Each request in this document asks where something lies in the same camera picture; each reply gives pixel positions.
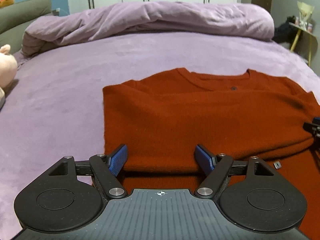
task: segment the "table leg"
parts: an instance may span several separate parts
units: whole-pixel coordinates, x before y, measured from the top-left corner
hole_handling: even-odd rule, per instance
[[[308,59],[308,66],[311,66],[311,48],[312,48],[312,36],[309,35],[309,59]]]
[[[298,39],[299,39],[300,34],[301,34],[301,29],[298,30],[297,35],[296,35],[296,37],[294,38],[294,41],[293,41],[292,46],[291,46],[291,48],[290,48],[290,51],[291,51],[291,52],[293,52],[294,49],[296,48],[296,45],[297,45],[297,43],[298,43]]]

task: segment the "pink plush toy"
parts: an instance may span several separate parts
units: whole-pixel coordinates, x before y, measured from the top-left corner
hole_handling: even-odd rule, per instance
[[[4,91],[13,81],[18,69],[17,61],[9,51],[8,44],[0,48],[0,108],[4,104]]]

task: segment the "gray gripper base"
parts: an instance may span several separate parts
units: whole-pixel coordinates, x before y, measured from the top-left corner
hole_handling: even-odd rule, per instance
[[[111,200],[101,215],[75,231],[44,234],[24,230],[15,240],[306,240],[297,229],[276,234],[246,231],[229,222],[212,200],[187,189],[135,189]]]

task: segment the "triangular cutout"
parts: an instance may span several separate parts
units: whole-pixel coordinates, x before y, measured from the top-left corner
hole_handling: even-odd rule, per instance
[[[49,176],[63,176],[63,175],[68,175],[68,163],[66,162],[60,163],[60,165],[49,174]]]
[[[254,174],[257,176],[273,176],[273,173],[261,163],[255,163]]]

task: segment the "plush toy ear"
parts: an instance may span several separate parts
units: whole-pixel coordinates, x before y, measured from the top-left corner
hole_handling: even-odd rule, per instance
[[[11,48],[10,45],[6,44],[0,48],[0,53],[7,55],[9,54],[10,48]]]

